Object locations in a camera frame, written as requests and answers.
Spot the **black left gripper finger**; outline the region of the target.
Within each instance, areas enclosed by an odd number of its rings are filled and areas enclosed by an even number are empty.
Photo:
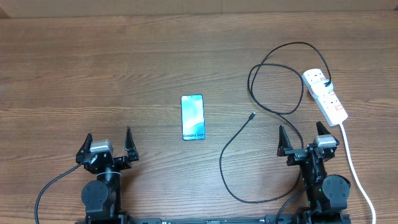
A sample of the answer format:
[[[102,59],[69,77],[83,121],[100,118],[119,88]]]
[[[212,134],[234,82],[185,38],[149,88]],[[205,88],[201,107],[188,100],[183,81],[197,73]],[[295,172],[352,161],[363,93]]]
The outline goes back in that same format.
[[[86,139],[83,143],[83,145],[81,146],[81,148],[78,150],[77,152],[77,156],[84,156],[85,154],[87,154],[90,150],[90,146],[91,143],[93,142],[93,137],[91,133],[88,133],[86,136]]]
[[[125,140],[125,151],[127,152],[127,156],[131,162],[139,160],[139,154],[137,152],[136,146],[132,139],[132,132],[130,127],[127,127],[126,131],[126,140]]]

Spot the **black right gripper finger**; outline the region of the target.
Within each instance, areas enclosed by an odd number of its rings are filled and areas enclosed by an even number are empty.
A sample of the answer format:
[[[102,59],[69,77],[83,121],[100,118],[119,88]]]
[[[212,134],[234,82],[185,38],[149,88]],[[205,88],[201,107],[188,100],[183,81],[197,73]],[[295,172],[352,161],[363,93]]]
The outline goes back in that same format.
[[[327,130],[327,128],[322,124],[321,121],[318,121],[316,123],[317,126],[317,131],[318,131],[318,135],[322,136],[322,135],[328,135],[330,134],[330,132]]]
[[[277,155],[279,157],[288,156],[291,154],[292,145],[283,125],[279,126],[279,144],[277,148]]]

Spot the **Samsung Galaxy smartphone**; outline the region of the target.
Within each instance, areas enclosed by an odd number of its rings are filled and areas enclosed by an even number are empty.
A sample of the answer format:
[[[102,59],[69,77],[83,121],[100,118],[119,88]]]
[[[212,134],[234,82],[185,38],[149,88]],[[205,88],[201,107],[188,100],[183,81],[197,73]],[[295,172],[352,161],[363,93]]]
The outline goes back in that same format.
[[[181,97],[182,138],[184,141],[206,138],[203,95]]]

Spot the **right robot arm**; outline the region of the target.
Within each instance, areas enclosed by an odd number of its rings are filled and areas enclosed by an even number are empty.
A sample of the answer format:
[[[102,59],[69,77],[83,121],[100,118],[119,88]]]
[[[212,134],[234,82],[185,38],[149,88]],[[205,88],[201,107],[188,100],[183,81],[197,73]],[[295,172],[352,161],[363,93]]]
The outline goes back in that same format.
[[[302,149],[293,149],[283,126],[279,127],[277,155],[287,158],[288,166],[299,166],[303,190],[293,195],[281,206],[276,223],[350,223],[347,209],[350,181],[341,175],[328,175],[324,162],[335,156],[340,142],[321,122],[317,122],[318,135]],[[307,194],[308,207],[298,209],[293,215],[282,215],[284,208],[302,193]]]

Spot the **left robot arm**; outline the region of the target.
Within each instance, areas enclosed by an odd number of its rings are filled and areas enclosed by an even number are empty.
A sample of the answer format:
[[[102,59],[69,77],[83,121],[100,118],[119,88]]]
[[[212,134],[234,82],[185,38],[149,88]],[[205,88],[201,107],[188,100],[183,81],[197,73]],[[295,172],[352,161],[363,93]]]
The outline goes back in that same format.
[[[85,205],[85,223],[132,223],[127,212],[122,211],[121,171],[130,169],[139,154],[127,127],[125,156],[114,157],[111,141],[94,141],[88,134],[76,154],[76,163],[94,174],[96,180],[87,183],[81,191]]]

